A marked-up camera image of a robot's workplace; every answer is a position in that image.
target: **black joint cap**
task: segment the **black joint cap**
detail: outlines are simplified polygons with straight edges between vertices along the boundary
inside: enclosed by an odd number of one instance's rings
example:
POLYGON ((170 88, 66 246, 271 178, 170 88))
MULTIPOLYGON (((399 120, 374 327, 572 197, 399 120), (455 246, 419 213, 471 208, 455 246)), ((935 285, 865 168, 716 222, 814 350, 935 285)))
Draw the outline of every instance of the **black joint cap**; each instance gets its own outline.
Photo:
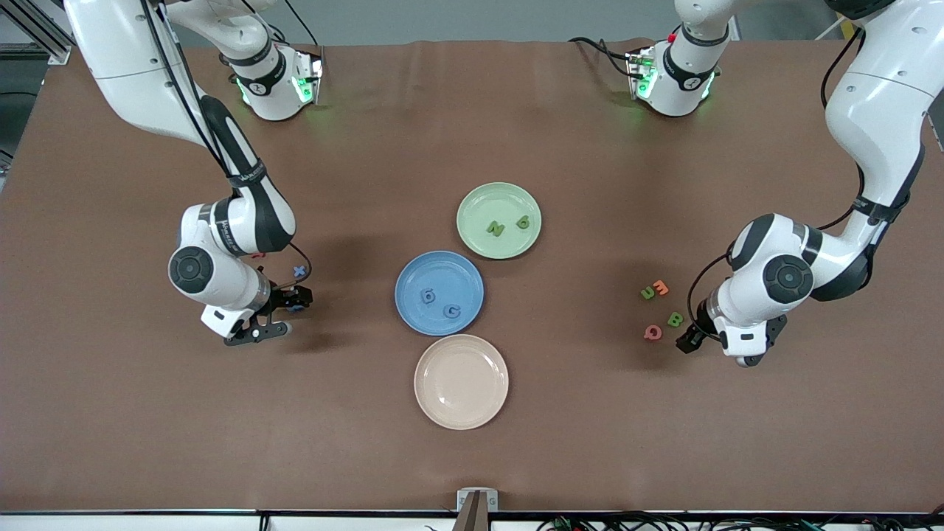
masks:
POLYGON ((213 277, 213 259, 199 247, 178 249, 167 266, 171 282, 184 293, 200 293, 213 277))
POLYGON ((813 271, 797 256, 775 256, 764 266, 764 287, 781 304, 796 302, 813 291, 813 271))

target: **green indicator light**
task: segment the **green indicator light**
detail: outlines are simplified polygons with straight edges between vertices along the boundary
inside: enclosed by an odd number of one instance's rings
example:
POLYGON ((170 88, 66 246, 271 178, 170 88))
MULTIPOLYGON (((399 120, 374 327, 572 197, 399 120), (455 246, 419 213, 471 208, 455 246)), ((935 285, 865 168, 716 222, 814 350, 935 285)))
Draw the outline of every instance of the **green indicator light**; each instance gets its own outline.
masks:
POLYGON ((312 84, 305 79, 297 79, 295 77, 292 77, 292 81, 295 83, 295 91, 298 93, 298 99, 300 99, 302 103, 312 101, 312 84))

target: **green plate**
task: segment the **green plate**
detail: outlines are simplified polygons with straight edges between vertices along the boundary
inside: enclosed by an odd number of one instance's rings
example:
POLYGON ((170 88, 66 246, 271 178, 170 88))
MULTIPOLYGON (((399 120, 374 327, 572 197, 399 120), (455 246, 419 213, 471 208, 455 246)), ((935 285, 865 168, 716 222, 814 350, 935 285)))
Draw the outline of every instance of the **green plate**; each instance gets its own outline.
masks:
POLYGON ((524 188, 490 182, 465 196, 456 214, 456 227, 463 242, 485 258, 513 258, 537 240, 541 209, 524 188))

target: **black cable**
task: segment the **black cable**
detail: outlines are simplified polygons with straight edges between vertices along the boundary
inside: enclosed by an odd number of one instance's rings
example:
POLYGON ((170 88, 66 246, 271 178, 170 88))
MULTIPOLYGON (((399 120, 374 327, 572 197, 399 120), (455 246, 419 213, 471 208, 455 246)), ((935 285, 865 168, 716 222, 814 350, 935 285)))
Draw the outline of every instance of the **black cable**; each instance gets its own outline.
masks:
POLYGON ((301 284, 308 280, 308 278, 312 275, 312 260, 309 259, 309 257, 292 242, 289 242, 289 247, 295 249, 295 252, 297 252, 305 260, 305 274, 289 283, 277 285, 276 287, 272 288, 273 291, 278 291, 280 289, 286 289, 301 284))
POLYGON ((288 41, 285 40, 285 33, 283 33, 282 30, 278 28, 278 26, 274 24, 269 24, 269 23, 266 23, 266 24, 268 24, 269 27, 272 28, 272 34, 275 37, 274 39, 275 42, 282 43, 282 44, 289 43, 288 41))
POLYGON ((184 97, 183 91, 180 89, 180 83, 177 82, 177 76, 174 75, 174 70, 170 66, 170 61, 167 59, 167 54, 164 53, 164 47, 160 43, 160 36, 158 35, 157 28, 154 26, 154 20, 151 19, 151 16, 150 16, 151 8, 150 8, 150 5, 148 5, 147 1, 148 0, 141 0, 141 8, 144 11, 144 19, 147 21, 147 27, 151 32, 151 38, 154 40, 154 45, 155 47, 158 48, 158 54, 160 55, 160 60, 162 61, 164 70, 167 71, 167 76, 171 79, 170 82, 173 85, 174 90, 177 92, 177 97, 180 98, 180 105, 183 107, 184 111, 186 111, 187 115, 190 117, 190 121, 194 125, 194 128, 196 129, 197 134, 199 134, 200 140, 203 141, 203 145, 213 156, 213 159, 216 161, 216 163, 220 165, 220 168, 223 169, 224 173, 226 173, 228 176, 229 172, 226 168, 226 165, 217 156, 217 154, 213 152, 213 150, 210 148, 210 141, 207 140, 206 135, 203 134, 203 129, 200 128, 199 124, 196 121, 196 117, 194 116, 194 113, 190 110, 190 106, 187 105, 187 99, 184 97))
MULTIPOLYGON (((829 103, 829 101, 826 99, 826 85, 829 84, 829 78, 833 74, 833 70, 835 70, 835 67, 838 66, 839 62, 842 61, 842 58, 846 56, 847 52, 849 52, 849 49, 852 47, 852 43, 855 42, 855 39, 857 37, 860 38, 859 50, 860 51, 862 50, 863 44, 866 43, 866 34, 865 34, 865 31, 863 31, 861 27, 857 27, 855 29, 855 33, 852 34, 852 37, 846 42, 846 45, 843 46, 842 51, 839 52, 839 55, 836 56, 835 60, 833 60, 833 64, 831 64, 829 68, 826 70, 826 74, 823 76, 822 83, 819 84, 819 101, 822 103, 824 110, 826 109, 826 105, 829 103)), ((859 192, 856 195, 861 196, 862 192, 865 191, 866 189, 866 176, 862 172, 862 167, 859 166, 858 163, 856 163, 855 169, 859 173, 859 192)), ((817 230, 825 231, 826 229, 835 227, 836 225, 842 223, 847 217, 852 215, 853 210, 855 209, 853 209, 853 207, 850 206, 849 209, 847 209, 846 212, 844 212, 840 217, 834 219, 833 221, 827 223, 826 225, 823 225, 822 227, 817 227, 817 230)))
MULTIPOLYGON (((164 17, 165 9, 167 6, 164 4, 163 0, 160 0, 158 3, 160 9, 158 9, 158 17, 164 22, 164 26, 167 28, 168 34, 174 35, 174 29, 171 27, 171 22, 169 19, 164 17)), ((194 81, 194 75, 190 72, 190 63, 187 62, 187 56, 183 54, 183 48, 180 46, 180 41, 174 38, 174 47, 177 49, 177 54, 180 55, 180 62, 183 64, 184 73, 187 75, 187 80, 190 82, 190 91, 194 96, 194 101, 199 105, 200 94, 196 91, 196 83, 194 81)), ((213 153, 219 161, 220 167, 223 169, 224 175, 227 177, 230 176, 229 168, 223 162, 223 150, 220 148, 219 143, 216 141, 216 135, 213 134, 213 130, 210 127, 210 121, 206 116, 203 117, 203 124, 207 128, 207 134, 210 136, 210 140, 213 142, 213 153)))
POLYGON ((852 43, 855 43, 855 39, 862 34, 862 28, 857 27, 855 33, 852 34, 852 37, 846 41, 846 45, 843 46, 842 51, 839 52, 839 55, 835 56, 833 64, 829 65, 829 68, 826 70, 826 75, 823 76, 823 81, 819 85, 819 101, 823 104, 823 109, 826 109, 826 104, 828 100, 826 99, 826 85, 829 82, 830 76, 833 74, 835 67, 839 65, 839 62, 842 61, 842 58, 846 57, 846 53, 849 52, 849 49, 852 48, 852 43))
POLYGON ((600 53, 603 53, 603 54, 610 54, 610 57, 616 58, 616 59, 622 59, 622 60, 625 60, 625 59, 626 59, 626 56, 625 56, 625 55, 617 54, 616 52, 611 52, 611 51, 607 50, 606 48, 604 48, 603 46, 600 46, 599 44, 595 43, 594 41, 591 41, 590 39, 587 39, 586 37, 574 37, 573 39, 571 39, 571 40, 569 40, 569 41, 567 41, 567 42, 568 42, 568 43, 585 43, 585 44, 590 44, 591 46, 593 46, 594 48, 596 48, 597 51, 600 52, 600 53))
MULTIPOLYGON (((634 73, 631 73, 631 72, 627 72, 626 70, 623 70, 623 69, 619 66, 619 64, 616 63, 616 60, 617 60, 617 59, 626 60, 626 55, 625 55, 625 54, 624 54, 624 55, 620 55, 620 54, 611 52, 611 51, 610 51, 610 48, 608 48, 608 47, 606 46, 606 42, 605 42, 603 39, 600 39, 598 43, 594 43, 593 41, 587 39, 586 37, 574 37, 573 39, 569 40, 568 42, 569 42, 569 43, 589 43, 591 46, 593 46, 594 48, 596 48, 596 50, 597 50, 598 52, 600 52, 600 53, 602 53, 604 56, 606 56, 606 59, 610 60, 610 64, 612 64, 613 67, 616 69, 616 71, 619 72, 620 74, 622 74, 623 76, 631 77, 631 78, 633 78, 633 79, 642 79, 642 78, 643 78, 643 76, 642 76, 641 74, 634 74, 634 73)), ((625 53, 626 53, 626 54, 636 53, 636 52, 638 52, 639 50, 642 50, 643 48, 648 48, 648 46, 643 46, 642 48, 636 48, 636 49, 630 50, 630 51, 625 52, 625 53)))
POLYGON ((695 280, 692 282, 692 286, 688 288, 688 297, 687 299, 685 299, 686 300, 685 307, 688 309, 688 318, 692 319, 692 324, 695 325, 695 328, 698 329, 698 331, 701 332, 702 334, 705 334, 706 337, 711 337, 712 339, 714 339, 715 341, 719 343, 721 342, 720 337, 714 334, 708 334, 705 330, 701 328, 701 326, 699 325, 699 322, 695 320, 695 313, 692 312, 692 294, 695 293, 695 286, 699 285, 699 281, 701 280, 701 277, 703 277, 705 273, 707 273, 718 262, 724 260, 725 257, 728 256, 729 254, 731 253, 726 252, 722 254, 721 256, 718 256, 717 258, 715 258, 715 260, 712 260, 710 264, 706 265, 704 269, 701 270, 701 272, 695 277, 695 280))
POLYGON ((298 11, 295 11, 295 8, 292 7, 292 2, 289 2, 289 0, 285 0, 285 5, 288 6, 289 9, 292 10, 292 14, 295 16, 296 19, 298 19, 298 23, 301 24, 301 26, 305 28, 305 31, 308 32, 308 36, 312 38, 312 43, 315 46, 317 46, 318 40, 314 38, 314 34, 312 33, 310 29, 308 29, 308 25, 305 24, 305 21, 301 20, 301 17, 298 16, 298 11))

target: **metal bracket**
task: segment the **metal bracket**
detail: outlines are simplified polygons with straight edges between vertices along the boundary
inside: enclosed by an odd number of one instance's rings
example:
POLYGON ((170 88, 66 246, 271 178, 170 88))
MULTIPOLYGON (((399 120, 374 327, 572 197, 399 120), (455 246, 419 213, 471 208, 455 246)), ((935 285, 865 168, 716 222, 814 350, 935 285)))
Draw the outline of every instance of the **metal bracket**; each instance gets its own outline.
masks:
POLYGON ((473 492, 480 491, 485 495, 485 506, 488 512, 498 512, 498 491, 488 487, 466 487, 456 491, 456 510, 462 511, 466 498, 473 492))
POLYGON ((463 488, 456 492, 456 500, 460 510, 452 531, 488 531, 488 513, 498 510, 497 490, 463 488))
POLYGON ((69 46, 76 42, 33 0, 0 0, 0 12, 49 54, 49 64, 65 64, 69 59, 69 46))
POLYGON ((49 61, 46 64, 50 66, 63 66, 69 64, 69 56, 72 55, 72 46, 65 47, 65 55, 61 57, 49 56, 49 61))

